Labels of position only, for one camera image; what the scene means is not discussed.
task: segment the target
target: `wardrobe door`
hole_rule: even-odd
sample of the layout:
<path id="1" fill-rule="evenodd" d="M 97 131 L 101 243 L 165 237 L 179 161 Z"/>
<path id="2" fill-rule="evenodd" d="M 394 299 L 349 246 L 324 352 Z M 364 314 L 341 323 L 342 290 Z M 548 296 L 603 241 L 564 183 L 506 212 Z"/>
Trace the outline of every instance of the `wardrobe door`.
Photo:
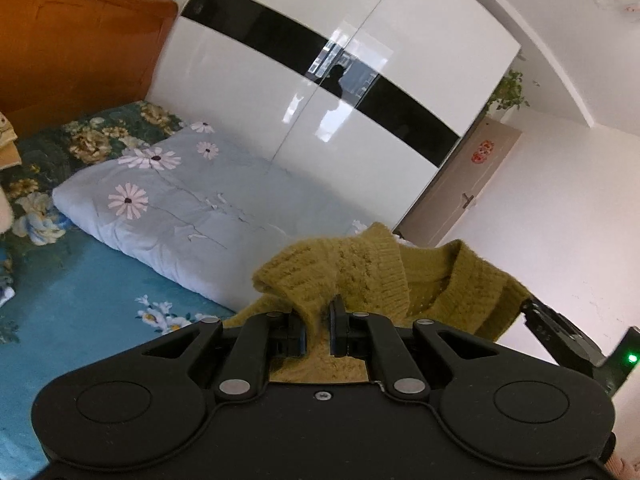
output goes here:
<path id="1" fill-rule="evenodd" d="M 379 1 L 190 0 L 149 99 L 273 158 L 317 89 L 322 63 Z"/>
<path id="2" fill-rule="evenodd" d="M 382 0 L 324 72 L 274 161 L 393 227 L 518 48 L 475 0 Z"/>

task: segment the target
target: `red sticker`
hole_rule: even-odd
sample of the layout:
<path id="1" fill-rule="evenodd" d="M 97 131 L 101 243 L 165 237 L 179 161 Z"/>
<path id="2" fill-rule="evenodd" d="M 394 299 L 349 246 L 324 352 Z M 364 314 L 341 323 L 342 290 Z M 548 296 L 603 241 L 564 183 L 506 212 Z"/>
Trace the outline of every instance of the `red sticker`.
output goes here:
<path id="1" fill-rule="evenodd" d="M 491 152 L 493 150 L 494 143 L 492 143 L 490 140 L 486 140 L 485 142 L 480 144 L 480 146 L 478 146 L 478 149 L 475 150 L 474 154 L 471 155 L 471 162 L 475 164 L 482 164 L 487 160 L 489 155 L 491 155 Z"/>

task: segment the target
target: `folded gray quilt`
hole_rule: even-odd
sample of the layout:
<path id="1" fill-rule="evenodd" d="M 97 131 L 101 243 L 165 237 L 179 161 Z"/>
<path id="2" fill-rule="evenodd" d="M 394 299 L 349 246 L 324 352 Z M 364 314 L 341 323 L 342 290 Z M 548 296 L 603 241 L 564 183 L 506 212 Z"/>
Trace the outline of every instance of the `folded gray quilt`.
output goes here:
<path id="1" fill-rule="evenodd" d="M 79 171 L 53 200 L 98 240 L 235 311 L 258 297 L 252 273 L 281 249 L 370 221 L 203 123 Z"/>

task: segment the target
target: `headboard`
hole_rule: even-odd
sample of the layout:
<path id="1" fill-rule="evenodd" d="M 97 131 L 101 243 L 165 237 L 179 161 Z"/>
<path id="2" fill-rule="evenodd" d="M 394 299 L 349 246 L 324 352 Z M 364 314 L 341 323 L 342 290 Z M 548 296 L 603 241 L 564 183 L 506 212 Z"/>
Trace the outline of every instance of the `headboard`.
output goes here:
<path id="1" fill-rule="evenodd" d="M 0 0 L 0 111 L 18 136 L 143 99 L 171 0 Z"/>

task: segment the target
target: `brown door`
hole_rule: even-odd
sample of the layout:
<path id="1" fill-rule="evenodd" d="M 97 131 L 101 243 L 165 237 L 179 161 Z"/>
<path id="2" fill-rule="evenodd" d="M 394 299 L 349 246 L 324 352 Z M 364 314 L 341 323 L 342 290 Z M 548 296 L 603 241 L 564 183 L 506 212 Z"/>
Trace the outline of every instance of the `brown door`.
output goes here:
<path id="1" fill-rule="evenodd" d="M 398 232 L 420 247 L 437 246 L 478 196 L 520 134 L 510 126 L 484 118 L 402 219 Z"/>

